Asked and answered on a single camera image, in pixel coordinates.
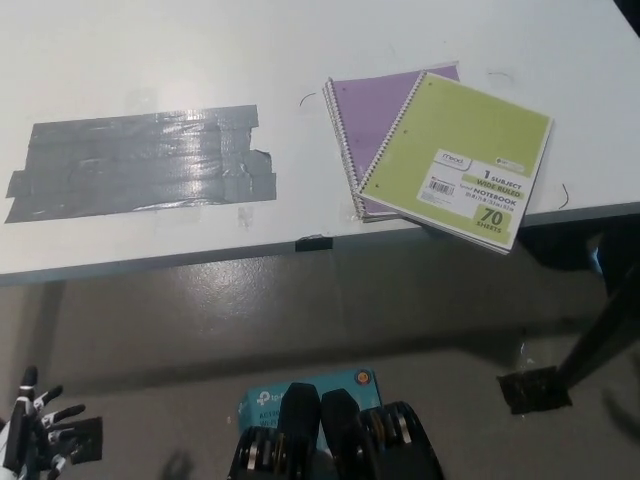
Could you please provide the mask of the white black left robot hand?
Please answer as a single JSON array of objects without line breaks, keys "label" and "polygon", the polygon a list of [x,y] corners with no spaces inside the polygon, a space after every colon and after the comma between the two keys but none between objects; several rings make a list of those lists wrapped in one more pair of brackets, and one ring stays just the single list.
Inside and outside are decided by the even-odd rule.
[{"label": "white black left robot hand", "polygon": [[86,410],[83,404],[46,414],[45,407],[63,393],[58,385],[37,393],[38,369],[30,365],[22,376],[9,420],[1,428],[3,479],[58,479],[71,464],[79,433],[60,422]]}]

